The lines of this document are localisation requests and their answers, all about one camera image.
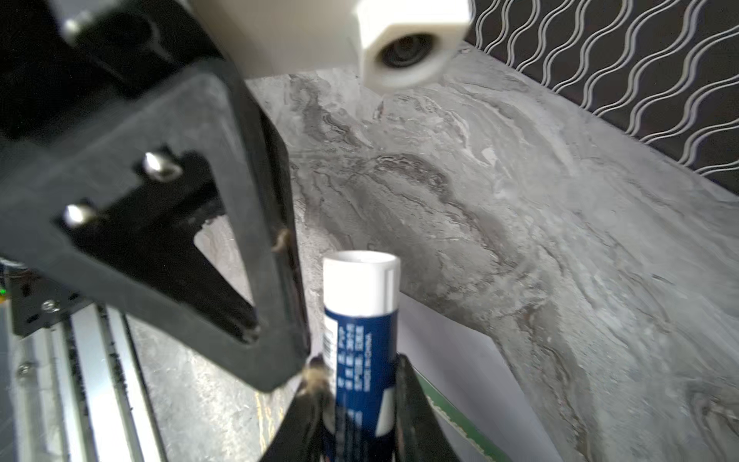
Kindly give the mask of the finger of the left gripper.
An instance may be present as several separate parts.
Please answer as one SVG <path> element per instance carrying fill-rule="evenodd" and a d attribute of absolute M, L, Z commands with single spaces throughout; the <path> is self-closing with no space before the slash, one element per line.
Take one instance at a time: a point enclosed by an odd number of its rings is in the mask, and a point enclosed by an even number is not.
<path fill-rule="evenodd" d="M 1 253 L 261 391 L 309 355 L 286 148 L 223 60 L 3 138 Z"/>

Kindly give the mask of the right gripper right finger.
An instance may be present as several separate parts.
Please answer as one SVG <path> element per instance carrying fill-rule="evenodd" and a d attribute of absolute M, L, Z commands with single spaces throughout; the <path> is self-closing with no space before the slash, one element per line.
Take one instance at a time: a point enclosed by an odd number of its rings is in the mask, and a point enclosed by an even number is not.
<path fill-rule="evenodd" d="M 458 461 L 407 356 L 396 360 L 396 461 Z"/>

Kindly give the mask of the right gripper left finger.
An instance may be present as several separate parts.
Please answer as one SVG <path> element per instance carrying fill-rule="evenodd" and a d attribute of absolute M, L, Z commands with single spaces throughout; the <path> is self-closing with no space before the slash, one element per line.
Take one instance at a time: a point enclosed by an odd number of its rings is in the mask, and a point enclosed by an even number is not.
<path fill-rule="evenodd" d="M 262 462 L 323 460 L 323 417 L 332 402 L 328 368 L 314 357 L 303 369 L 294 398 Z"/>

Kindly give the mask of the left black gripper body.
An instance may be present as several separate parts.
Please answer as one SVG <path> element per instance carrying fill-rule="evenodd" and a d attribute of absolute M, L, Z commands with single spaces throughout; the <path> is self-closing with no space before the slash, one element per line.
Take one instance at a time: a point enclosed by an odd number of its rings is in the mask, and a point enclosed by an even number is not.
<path fill-rule="evenodd" d="M 183 1 L 4 1 L 1 142 L 107 88 L 132 97 L 221 56 Z"/>

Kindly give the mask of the white letter with green border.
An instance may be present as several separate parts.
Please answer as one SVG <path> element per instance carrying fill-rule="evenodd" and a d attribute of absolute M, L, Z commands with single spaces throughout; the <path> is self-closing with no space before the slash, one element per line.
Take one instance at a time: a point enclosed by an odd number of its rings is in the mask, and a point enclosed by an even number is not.
<path fill-rule="evenodd" d="M 510 460 L 420 371 L 416 370 L 415 373 L 444 435 L 460 460 L 490 462 Z"/>

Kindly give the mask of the lavender envelope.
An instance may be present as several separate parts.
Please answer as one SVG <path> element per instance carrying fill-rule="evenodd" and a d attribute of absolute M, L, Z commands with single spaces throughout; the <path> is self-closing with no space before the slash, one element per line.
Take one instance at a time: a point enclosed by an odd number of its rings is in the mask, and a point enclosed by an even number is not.
<path fill-rule="evenodd" d="M 494 341 L 400 296 L 398 349 L 509 461 L 560 461 Z"/>

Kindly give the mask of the blue white glue stick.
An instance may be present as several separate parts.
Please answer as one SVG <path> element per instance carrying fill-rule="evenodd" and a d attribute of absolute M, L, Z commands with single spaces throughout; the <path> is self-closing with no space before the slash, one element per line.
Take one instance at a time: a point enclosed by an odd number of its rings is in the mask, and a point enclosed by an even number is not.
<path fill-rule="evenodd" d="M 347 250 L 323 258 L 323 417 L 329 461 L 390 461 L 396 425 L 400 258 Z"/>

